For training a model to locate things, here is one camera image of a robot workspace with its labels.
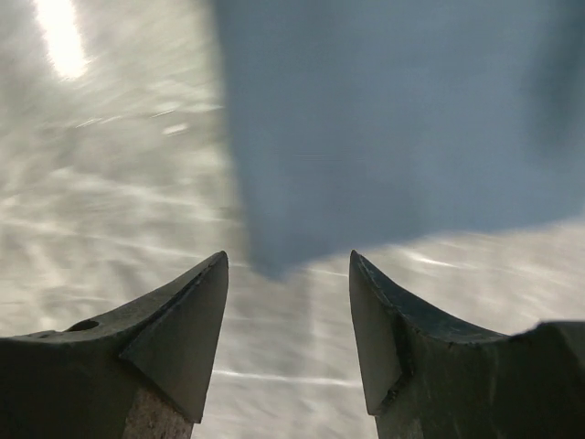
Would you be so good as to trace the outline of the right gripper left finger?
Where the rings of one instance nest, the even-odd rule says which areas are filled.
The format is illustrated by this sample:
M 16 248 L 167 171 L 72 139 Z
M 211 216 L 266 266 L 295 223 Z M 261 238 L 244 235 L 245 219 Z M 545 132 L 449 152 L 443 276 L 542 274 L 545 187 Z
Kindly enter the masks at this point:
M 1 341 L 4 438 L 188 438 L 202 420 L 228 294 L 217 252 L 63 331 Z

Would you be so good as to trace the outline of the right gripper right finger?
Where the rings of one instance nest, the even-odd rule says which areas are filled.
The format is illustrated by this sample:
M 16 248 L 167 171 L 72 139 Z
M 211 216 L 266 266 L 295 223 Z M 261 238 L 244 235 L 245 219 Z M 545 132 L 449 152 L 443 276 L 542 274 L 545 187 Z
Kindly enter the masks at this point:
M 452 316 L 363 255 L 349 295 L 367 412 L 381 438 L 581 438 L 584 325 L 512 336 Z

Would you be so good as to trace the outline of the blue-grey t-shirt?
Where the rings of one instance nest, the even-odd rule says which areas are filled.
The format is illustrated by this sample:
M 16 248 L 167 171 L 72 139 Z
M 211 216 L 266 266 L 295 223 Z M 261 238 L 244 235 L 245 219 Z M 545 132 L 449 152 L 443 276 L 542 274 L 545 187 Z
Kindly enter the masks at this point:
M 584 210 L 581 1 L 216 1 L 252 266 Z

